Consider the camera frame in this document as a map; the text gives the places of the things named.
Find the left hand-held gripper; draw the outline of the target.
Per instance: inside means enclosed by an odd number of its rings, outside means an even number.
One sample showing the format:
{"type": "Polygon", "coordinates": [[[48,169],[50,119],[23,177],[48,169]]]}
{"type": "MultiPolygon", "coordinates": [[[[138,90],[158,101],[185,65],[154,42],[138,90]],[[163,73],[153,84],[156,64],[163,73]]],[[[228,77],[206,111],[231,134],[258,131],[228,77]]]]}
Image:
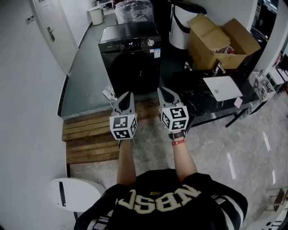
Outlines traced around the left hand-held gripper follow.
{"type": "Polygon", "coordinates": [[[117,99],[109,122],[111,134],[116,140],[133,139],[138,123],[132,92],[126,92],[117,99]]]}

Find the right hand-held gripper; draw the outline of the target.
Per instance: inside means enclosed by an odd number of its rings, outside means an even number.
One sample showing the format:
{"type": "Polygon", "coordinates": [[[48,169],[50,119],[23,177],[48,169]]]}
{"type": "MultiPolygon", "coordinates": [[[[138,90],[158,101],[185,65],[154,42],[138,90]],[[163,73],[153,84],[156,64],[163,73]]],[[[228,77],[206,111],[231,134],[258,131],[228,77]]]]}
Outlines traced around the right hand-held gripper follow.
{"type": "Polygon", "coordinates": [[[162,87],[157,88],[158,101],[160,106],[160,121],[169,131],[185,130],[188,125],[189,114],[177,93],[165,88],[165,101],[162,94],[162,87]]]}

